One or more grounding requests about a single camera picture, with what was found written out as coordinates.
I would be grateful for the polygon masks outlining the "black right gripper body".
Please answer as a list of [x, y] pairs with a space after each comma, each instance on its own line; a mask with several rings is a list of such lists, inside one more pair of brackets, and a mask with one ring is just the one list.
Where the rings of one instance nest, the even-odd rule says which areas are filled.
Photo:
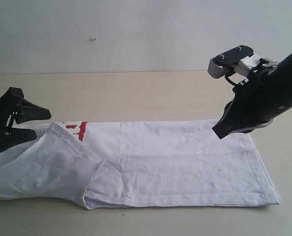
[[247, 82], [233, 88], [222, 125], [260, 125], [281, 114], [281, 73], [276, 69], [251, 70]]

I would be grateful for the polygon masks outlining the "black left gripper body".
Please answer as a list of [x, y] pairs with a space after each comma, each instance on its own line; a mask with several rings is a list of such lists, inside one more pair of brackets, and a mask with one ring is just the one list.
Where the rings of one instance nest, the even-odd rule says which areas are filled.
[[24, 98], [20, 88], [10, 87], [0, 98], [0, 136], [9, 131], [15, 121], [15, 97]]

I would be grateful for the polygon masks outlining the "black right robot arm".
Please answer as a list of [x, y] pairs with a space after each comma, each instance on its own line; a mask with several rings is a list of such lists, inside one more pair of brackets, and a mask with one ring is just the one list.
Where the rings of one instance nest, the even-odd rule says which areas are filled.
[[292, 108], [292, 53], [277, 61], [239, 45], [213, 57], [207, 71], [233, 85], [234, 98], [212, 128], [220, 139], [266, 127]]

